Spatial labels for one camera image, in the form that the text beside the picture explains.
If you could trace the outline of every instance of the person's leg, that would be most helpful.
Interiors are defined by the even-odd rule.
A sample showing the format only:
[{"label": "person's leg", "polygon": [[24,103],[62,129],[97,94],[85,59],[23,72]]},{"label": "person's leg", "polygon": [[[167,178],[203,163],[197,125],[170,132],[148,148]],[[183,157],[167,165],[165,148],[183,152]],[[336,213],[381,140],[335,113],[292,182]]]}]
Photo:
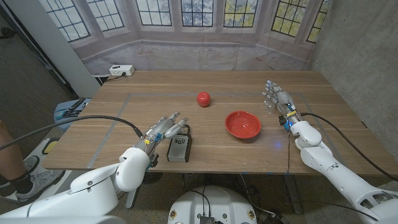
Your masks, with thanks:
[{"label": "person's leg", "polygon": [[[12,140],[7,127],[0,121],[0,145]],[[45,189],[56,184],[64,173],[64,170],[48,170],[29,175],[18,145],[14,144],[0,150],[0,174],[16,188],[16,197],[21,202],[28,202],[39,197]]]}]

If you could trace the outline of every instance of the concrete wall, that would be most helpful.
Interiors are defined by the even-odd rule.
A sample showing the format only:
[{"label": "concrete wall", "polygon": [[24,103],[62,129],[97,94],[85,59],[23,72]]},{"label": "concrete wall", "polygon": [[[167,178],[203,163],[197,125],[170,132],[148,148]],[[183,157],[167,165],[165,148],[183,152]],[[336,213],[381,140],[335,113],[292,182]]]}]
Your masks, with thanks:
[{"label": "concrete wall", "polygon": [[325,76],[396,161],[397,9],[394,0],[333,0],[308,64],[308,70]]}]

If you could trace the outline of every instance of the small device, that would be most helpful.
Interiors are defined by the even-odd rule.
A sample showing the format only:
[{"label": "small device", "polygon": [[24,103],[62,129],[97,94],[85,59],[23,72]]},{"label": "small device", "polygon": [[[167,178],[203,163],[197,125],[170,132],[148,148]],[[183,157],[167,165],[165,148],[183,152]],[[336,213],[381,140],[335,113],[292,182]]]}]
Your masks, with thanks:
[{"label": "small device", "polygon": [[81,105],[84,101],[86,100],[86,98],[80,98],[75,104],[73,104],[71,107],[69,107],[68,110],[73,111],[75,110],[79,105]]},{"label": "small device", "polygon": [[135,69],[132,65],[113,65],[109,71],[112,76],[121,76],[123,72],[126,72],[126,76],[131,76]]},{"label": "small device", "polygon": [[167,151],[167,160],[170,162],[188,162],[191,151],[192,137],[190,135],[190,128],[187,134],[178,133],[170,140],[169,150]]}]

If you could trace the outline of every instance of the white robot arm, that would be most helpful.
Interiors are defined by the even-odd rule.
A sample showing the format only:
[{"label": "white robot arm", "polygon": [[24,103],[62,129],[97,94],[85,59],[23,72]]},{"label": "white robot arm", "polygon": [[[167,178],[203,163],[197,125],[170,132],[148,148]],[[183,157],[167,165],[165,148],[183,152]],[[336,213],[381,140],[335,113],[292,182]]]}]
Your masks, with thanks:
[{"label": "white robot arm", "polygon": [[272,102],[285,119],[285,128],[298,136],[295,145],[305,165],[323,174],[352,206],[369,216],[359,213],[364,223],[376,223],[378,220],[395,223],[398,220],[398,192],[373,187],[360,176],[337,161],[322,141],[321,134],[304,121],[295,109],[292,97],[280,86],[268,81],[266,92],[262,93]]},{"label": "white robot arm", "polygon": [[118,204],[116,192],[136,190],[149,167],[157,164],[155,147],[165,138],[173,138],[187,122],[175,124],[179,112],[163,117],[145,132],[137,144],[127,149],[120,163],[89,171],[77,177],[70,190],[0,215],[2,218],[100,217]]}]

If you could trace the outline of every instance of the electrical outlet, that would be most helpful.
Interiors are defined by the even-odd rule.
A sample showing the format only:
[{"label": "electrical outlet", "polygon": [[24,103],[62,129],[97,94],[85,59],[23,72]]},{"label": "electrical outlet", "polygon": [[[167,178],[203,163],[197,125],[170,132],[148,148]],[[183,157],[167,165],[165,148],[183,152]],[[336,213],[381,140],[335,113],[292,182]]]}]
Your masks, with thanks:
[{"label": "electrical outlet", "polygon": [[121,76],[123,72],[126,72],[126,76],[131,76],[135,69],[132,65],[113,65],[109,71],[112,76]]}]

